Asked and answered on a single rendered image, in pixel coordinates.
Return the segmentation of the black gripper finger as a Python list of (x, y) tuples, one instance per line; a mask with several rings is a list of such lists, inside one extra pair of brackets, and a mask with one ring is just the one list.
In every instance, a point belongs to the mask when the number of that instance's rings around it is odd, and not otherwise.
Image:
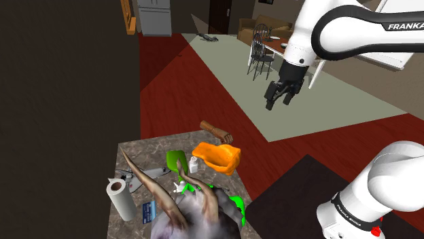
[(275, 101), (281, 97), (286, 91), (284, 83), (279, 81), (271, 81), (264, 98), (266, 99), (266, 109), (271, 111)]
[(302, 82), (298, 82), (298, 83), (292, 84), (287, 89), (287, 94), (286, 94), (285, 98), (283, 99), (283, 103), (285, 105), (288, 105), (290, 103), (291, 99), (300, 92), (302, 85), (303, 85)]

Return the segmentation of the pale grey-green rug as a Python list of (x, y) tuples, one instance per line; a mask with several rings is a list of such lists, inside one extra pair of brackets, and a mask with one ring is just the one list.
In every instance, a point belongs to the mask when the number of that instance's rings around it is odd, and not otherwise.
[(403, 113), (325, 72), (313, 86), (305, 82), (289, 105), (278, 100), (269, 111), (264, 93), (279, 78), (280, 56), (275, 56), (272, 66), (263, 67), (263, 74), (254, 76), (255, 67), (248, 65), (250, 48), (234, 35), (219, 35), (216, 42), (194, 33), (183, 37), (269, 142)]

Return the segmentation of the red dining table white legs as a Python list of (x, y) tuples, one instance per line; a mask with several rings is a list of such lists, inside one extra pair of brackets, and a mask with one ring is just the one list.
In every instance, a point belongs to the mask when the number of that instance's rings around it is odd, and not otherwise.
[[(288, 40), (278, 37), (271, 37), (270, 39), (265, 38), (264, 39), (264, 47), (270, 51), (272, 51), (272, 57), (275, 57), (275, 55), (279, 55), (283, 57), (285, 49), (282, 47), (282, 45), (287, 45)], [(326, 63), (326, 60), (321, 59), (320, 57), (316, 57), (315, 63), (317, 63), (317, 68), (315, 72), (308, 73), (309, 76), (309, 83), (308, 88), (311, 89), (318, 78), (324, 64)]]

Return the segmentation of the brown sofa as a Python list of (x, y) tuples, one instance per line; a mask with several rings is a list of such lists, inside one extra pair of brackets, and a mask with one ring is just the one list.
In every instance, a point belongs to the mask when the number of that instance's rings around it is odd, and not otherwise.
[(256, 19), (240, 18), (237, 39), (251, 45), (253, 30), (259, 24), (265, 24), (272, 28), (271, 35), (284, 39), (289, 39), (293, 33), (293, 24), (269, 16), (259, 15)]

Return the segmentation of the brown wooden hand figure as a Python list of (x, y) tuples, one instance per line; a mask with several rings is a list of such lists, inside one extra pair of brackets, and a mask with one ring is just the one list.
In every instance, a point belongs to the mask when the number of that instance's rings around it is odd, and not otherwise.
[(231, 144), (234, 141), (232, 135), (229, 132), (226, 132), (220, 128), (216, 128), (204, 120), (201, 121), (200, 127), (218, 138), (221, 144)]

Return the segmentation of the orange bowl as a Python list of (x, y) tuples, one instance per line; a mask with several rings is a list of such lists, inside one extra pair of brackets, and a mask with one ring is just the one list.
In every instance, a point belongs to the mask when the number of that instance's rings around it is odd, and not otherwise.
[(212, 145), (200, 142), (192, 155), (204, 160), (216, 172), (231, 176), (241, 160), (241, 150), (228, 144)]

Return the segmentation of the dark door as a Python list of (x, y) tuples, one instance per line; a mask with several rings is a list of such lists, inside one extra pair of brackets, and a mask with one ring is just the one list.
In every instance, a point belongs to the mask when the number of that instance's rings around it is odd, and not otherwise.
[(209, 34), (227, 35), (232, 0), (210, 0)]

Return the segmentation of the bright green flat thing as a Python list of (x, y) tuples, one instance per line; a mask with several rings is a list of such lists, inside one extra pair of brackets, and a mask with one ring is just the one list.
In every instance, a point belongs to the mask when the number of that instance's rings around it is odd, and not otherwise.
[[(187, 183), (187, 188), (186, 188), (185, 191), (194, 192), (195, 189), (193, 188), (193, 186), (191, 184)], [(244, 203), (242, 197), (240, 197), (240, 196), (228, 196), (228, 197), (229, 197), (230, 200), (232, 200), (236, 204), (236, 207), (241, 212), (241, 214), (242, 214), (241, 223), (242, 223), (242, 226), (244, 227), (245, 223), (246, 223), (246, 218), (245, 218), (245, 203)]]

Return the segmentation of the green scoop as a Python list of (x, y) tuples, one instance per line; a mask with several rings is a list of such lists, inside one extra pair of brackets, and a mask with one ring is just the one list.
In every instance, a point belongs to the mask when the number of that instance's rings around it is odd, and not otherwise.
[(177, 167), (177, 161), (181, 162), (181, 165), (183, 167), (183, 170), (186, 174), (188, 174), (188, 162), (186, 159), (185, 152), (182, 150), (173, 150), (168, 151), (166, 153), (166, 164), (167, 167), (172, 170), (173, 172), (178, 173), (178, 167)]

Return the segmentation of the grey refrigerator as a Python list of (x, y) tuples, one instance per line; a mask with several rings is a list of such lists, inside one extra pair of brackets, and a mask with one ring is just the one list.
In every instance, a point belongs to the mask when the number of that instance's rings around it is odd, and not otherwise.
[(144, 36), (170, 37), (171, 4), (170, 0), (137, 0)]

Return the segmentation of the orange wooden shelf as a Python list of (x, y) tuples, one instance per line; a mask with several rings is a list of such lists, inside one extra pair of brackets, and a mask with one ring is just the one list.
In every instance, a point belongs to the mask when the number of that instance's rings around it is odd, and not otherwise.
[(134, 35), (136, 31), (136, 17), (133, 14), (132, 0), (120, 0), (122, 6), (122, 13), (128, 35)]

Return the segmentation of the blue card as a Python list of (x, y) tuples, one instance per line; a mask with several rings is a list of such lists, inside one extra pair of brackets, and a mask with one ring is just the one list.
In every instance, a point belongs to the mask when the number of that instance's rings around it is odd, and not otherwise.
[(142, 205), (143, 224), (151, 223), (156, 217), (156, 202), (150, 201)]

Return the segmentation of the white paper towel roll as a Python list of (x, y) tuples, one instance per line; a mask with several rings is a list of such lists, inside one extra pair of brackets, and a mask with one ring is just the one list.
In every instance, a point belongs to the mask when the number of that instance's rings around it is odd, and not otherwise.
[(124, 179), (108, 179), (107, 195), (124, 221), (131, 221), (136, 217), (137, 207)]

